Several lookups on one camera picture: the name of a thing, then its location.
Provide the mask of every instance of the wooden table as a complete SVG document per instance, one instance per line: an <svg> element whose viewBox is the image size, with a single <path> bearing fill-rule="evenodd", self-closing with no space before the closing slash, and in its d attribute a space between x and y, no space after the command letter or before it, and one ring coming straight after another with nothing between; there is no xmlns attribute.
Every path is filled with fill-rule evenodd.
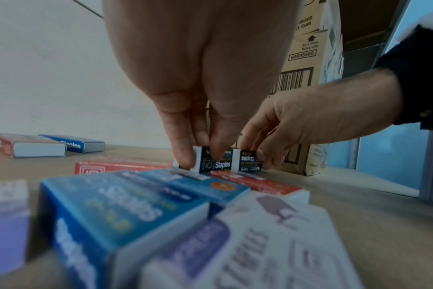
<svg viewBox="0 0 433 289"><path fill-rule="evenodd" d="M0 180L28 180L35 212L41 179L71 175L76 161L97 154L68 153L65 158L47 159L9 159L0 154ZM103 154L172 158L165 149L120 146L108 146ZM415 190L349 169L327 168L313 177L276 170L262 175L308 189L311 203L328 210L366 288L433 289L433 205L383 192L415 195ZM27 265L0 276L0 289L71 288L57 255L35 222L28 256Z"/></svg>

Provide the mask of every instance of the fingernail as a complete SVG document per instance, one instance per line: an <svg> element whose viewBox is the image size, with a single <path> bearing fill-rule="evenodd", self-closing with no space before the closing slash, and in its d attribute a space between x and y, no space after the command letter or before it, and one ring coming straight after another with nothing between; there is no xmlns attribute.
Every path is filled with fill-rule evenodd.
<svg viewBox="0 0 433 289"><path fill-rule="evenodd" d="M256 157L258 158L258 161L265 161L267 159L266 155L260 149L256 151Z"/></svg>

